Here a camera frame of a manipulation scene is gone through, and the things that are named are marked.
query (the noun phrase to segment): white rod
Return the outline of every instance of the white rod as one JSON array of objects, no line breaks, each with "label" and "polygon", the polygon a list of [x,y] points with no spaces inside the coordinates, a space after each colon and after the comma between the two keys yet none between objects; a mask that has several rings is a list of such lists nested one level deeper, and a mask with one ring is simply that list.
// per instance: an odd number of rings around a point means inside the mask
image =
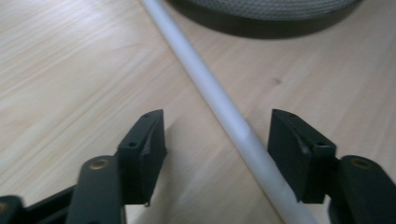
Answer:
[{"label": "white rod", "polygon": [[297,203],[290,186],[261,141],[162,3],[159,0],[142,1],[282,219],[293,224],[317,223],[305,205]]}]

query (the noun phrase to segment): wooden table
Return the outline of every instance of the wooden table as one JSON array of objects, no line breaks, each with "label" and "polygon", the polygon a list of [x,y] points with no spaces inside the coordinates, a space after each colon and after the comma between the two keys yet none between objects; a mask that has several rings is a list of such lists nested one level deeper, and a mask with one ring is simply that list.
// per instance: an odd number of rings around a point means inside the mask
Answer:
[{"label": "wooden table", "polygon": [[[299,115],[396,181],[396,2],[366,0],[323,32],[220,34],[171,13],[266,145],[271,110]],[[169,154],[129,223],[282,223],[138,1],[0,3],[0,195],[32,204],[112,155],[162,108]],[[327,205],[309,205],[328,223]]]}]

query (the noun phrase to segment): brass screw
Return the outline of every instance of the brass screw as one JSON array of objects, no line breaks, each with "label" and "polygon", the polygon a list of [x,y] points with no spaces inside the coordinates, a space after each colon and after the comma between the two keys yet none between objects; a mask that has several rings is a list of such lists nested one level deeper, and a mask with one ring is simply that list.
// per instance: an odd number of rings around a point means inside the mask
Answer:
[{"label": "brass screw", "polygon": [[0,203],[0,214],[3,214],[8,209],[7,203]]},{"label": "brass screw", "polygon": [[364,170],[370,170],[373,166],[370,162],[361,159],[353,159],[351,163]]},{"label": "brass screw", "polygon": [[106,168],[108,165],[109,165],[108,160],[101,159],[101,160],[97,160],[97,161],[94,161],[93,163],[91,163],[90,169],[100,170],[100,169]]}]

